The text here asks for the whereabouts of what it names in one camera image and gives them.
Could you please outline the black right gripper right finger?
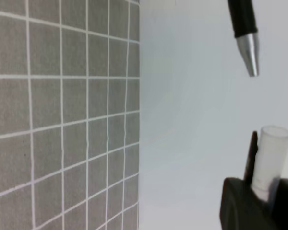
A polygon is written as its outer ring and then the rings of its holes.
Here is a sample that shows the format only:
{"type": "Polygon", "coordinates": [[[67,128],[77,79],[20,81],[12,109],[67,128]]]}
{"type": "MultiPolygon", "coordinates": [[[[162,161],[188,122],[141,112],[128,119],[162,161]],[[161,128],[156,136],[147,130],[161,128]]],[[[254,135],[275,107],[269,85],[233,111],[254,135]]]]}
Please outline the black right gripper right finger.
{"type": "Polygon", "coordinates": [[[288,179],[274,179],[271,188],[275,201],[268,229],[288,230],[288,179]]]}

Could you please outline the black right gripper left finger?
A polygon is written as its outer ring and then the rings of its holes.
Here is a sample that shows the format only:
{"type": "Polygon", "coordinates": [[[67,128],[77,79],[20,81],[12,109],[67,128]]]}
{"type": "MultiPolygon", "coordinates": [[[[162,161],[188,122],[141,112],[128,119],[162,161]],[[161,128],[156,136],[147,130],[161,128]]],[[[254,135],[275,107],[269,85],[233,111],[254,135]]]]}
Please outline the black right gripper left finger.
{"type": "Polygon", "coordinates": [[[264,203],[253,190],[258,134],[252,133],[243,179],[227,177],[223,183],[219,218],[223,230],[277,230],[264,203]]]}

